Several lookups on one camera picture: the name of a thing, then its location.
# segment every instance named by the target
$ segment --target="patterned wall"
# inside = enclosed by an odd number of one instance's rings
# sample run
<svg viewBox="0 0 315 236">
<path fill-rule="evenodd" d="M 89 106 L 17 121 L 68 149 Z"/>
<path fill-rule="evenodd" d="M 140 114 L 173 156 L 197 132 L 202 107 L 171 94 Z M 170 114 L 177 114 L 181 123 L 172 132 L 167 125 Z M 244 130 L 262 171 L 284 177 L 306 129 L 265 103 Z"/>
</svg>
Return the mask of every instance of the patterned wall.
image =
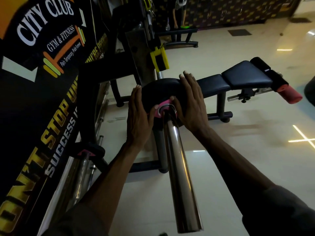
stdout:
<svg viewBox="0 0 315 236">
<path fill-rule="evenodd" d="M 188 0 L 185 25 L 198 28 L 274 18 L 285 0 Z M 168 0 L 154 0 L 156 24 L 164 28 Z"/>
</svg>

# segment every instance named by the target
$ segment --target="person's left hand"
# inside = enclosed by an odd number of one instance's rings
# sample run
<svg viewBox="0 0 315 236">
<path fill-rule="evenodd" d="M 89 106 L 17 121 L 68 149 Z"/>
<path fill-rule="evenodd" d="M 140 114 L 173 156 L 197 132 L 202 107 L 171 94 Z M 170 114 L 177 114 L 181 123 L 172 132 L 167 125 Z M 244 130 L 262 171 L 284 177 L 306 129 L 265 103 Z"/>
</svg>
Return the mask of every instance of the person's left hand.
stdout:
<svg viewBox="0 0 315 236">
<path fill-rule="evenodd" d="M 127 119 L 127 144 L 141 150 L 150 137 L 154 113 L 158 105 L 152 107 L 149 116 L 142 104 L 142 87 L 137 85 L 130 96 Z"/>
</svg>

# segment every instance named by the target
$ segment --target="water bottle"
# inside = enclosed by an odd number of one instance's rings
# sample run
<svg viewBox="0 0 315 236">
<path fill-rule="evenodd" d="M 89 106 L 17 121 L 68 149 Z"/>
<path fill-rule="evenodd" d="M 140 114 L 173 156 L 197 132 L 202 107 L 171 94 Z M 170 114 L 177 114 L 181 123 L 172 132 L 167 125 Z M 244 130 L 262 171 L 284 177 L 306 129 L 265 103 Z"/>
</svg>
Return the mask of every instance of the water bottle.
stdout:
<svg viewBox="0 0 315 236">
<path fill-rule="evenodd" d="M 168 19 L 168 18 L 167 18 L 167 24 L 166 24 L 165 29 L 166 29 L 166 30 L 170 30 L 170 29 L 171 29 L 171 27 L 170 27 L 170 25 L 169 25 L 169 19 Z"/>
</svg>

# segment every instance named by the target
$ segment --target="person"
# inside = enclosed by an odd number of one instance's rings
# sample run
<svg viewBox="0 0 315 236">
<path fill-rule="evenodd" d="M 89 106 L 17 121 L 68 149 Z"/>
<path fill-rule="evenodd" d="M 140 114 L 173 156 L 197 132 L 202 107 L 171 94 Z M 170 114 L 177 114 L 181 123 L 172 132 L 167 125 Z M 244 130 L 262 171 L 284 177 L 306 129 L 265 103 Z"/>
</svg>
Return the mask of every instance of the person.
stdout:
<svg viewBox="0 0 315 236">
<path fill-rule="evenodd" d="M 171 0 L 168 9 L 168 19 L 171 30 L 176 30 L 185 24 L 187 0 Z M 181 41 L 181 34 L 171 35 L 172 42 Z"/>
<path fill-rule="evenodd" d="M 184 71 L 179 77 L 187 92 L 187 109 L 183 113 L 180 102 L 172 96 L 178 118 L 212 157 L 249 235 L 315 235 L 315 211 L 224 142 L 208 124 L 201 88 L 193 75 Z M 108 172 L 102 173 L 82 200 L 44 236 L 108 235 L 128 172 L 151 134 L 156 108 L 147 116 L 141 86 L 137 85 L 129 102 L 126 143 Z"/>
</svg>

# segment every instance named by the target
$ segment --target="hand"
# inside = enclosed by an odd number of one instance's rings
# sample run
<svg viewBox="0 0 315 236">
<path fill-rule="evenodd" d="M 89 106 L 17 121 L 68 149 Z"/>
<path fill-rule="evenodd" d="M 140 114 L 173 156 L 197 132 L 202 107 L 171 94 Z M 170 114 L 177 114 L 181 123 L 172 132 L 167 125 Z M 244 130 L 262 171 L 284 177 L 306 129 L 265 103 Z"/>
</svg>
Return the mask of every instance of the hand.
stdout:
<svg viewBox="0 0 315 236">
<path fill-rule="evenodd" d="M 137 85 L 130 96 L 127 119 L 127 144 L 136 146 L 141 150 L 149 139 L 153 127 L 155 108 L 154 106 L 149 116 L 142 105 L 142 87 Z"/>
<path fill-rule="evenodd" d="M 173 101 L 180 121 L 195 135 L 200 131 L 210 128 L 206 105 L 203 100 L 201 88 L 195 77 L 184 71 L 184 75 L 180 74 L 179 78 L 187 93 L 187 110 L 185 115 L 183 115 L 179 100 L 174 96 L 171 96 L 170 100 Z"/>
</svg>

